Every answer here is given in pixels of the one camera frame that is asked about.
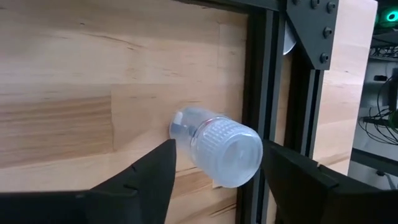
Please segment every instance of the metal bracket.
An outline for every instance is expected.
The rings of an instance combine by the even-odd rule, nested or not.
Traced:
[[[330,68],[338,0],[287,0],[288,22],[313,69]]]

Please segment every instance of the plastic bottle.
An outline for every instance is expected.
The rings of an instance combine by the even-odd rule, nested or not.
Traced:
[[[258,170],[262,141],[253,129],[195,107],[178,111],[170,137],[193,163],[223,187],[239,187]]]

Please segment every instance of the white bottle cap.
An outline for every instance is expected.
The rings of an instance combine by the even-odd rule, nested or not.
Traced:
[[[231,119],[215,119],[192,144],[194,163],[223,187],[239,187],[257,172],[262,141],[251,128]]]

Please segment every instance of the bolt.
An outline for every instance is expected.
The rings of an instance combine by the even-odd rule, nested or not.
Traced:
[[[325,29],[323,30],[323,36],[325,38],[328,38],[330,36],[330,34],[332,34],[333,31],[330,27],[325,27]]]
[[[376,174],[377,175],[379,175],[379,176],[381,176],[381,177],[384,177],[385,176],[385,173],[383,172],[383,171],[376,171]]]
[[[327,63],[329,61],[329,55],[327,55],[326,53],[322,53],[321,57],[320,57],[320,61],[321,61],[321,63]]]
[[[316,9],[320,4],[320,0],[311,0],[311,7]]]
[[[327,5],[327,9],[328,9],[328,12],[329,12],[329,13],[334,12],[335,9],[336,9],[336,3],[334,3],[334,2],[329,2],[328,5]]]

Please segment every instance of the wooden board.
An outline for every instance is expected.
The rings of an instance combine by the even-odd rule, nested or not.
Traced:
[[[240,120],[246,15],[169,0],[0,8],[2,192],[94,187],[166,140],[187,105]],[[233,222],[236,189],[177,160],[167,223]]]
[[[353,147],[377,2],[341,0],[325,72],[313,158],[343,174]]]

